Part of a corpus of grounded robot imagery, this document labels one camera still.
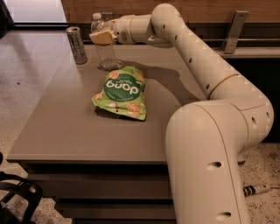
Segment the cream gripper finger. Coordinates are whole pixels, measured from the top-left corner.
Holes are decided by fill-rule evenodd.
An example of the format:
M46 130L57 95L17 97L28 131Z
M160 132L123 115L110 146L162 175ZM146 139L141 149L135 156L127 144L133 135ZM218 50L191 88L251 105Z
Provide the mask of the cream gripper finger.
M113 31L115 23L116 23L116 19L111 19L109 21L105 21L103 29L104 30L111 30L111 31Z
M117 36L111 30L95 31L89 34L91 41L96 45L112 45Z

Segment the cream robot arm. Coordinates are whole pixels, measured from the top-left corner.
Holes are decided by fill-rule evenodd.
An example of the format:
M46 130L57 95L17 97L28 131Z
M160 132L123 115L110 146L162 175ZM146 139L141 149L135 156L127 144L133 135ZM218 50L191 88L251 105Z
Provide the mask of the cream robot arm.
M97 44L176 48L206 97L179 108L166 129L177 223L250 224L238 155L270 133L270 100L194 34L168 3L150 15L112 20L90 38Z

